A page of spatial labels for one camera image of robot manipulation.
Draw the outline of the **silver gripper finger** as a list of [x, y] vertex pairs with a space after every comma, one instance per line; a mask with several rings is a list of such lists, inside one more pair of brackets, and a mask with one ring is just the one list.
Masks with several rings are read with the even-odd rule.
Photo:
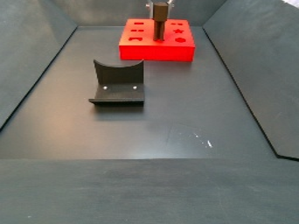
[[174, 0], [168, 0], [167, 3], [171, 7], [174, 6]]
[[153, 2], [152, 2], [152, 0], [147, 0], [145, 8], [148, 9], [148, 13], [149, 13], [148, 17], [153, 18]]

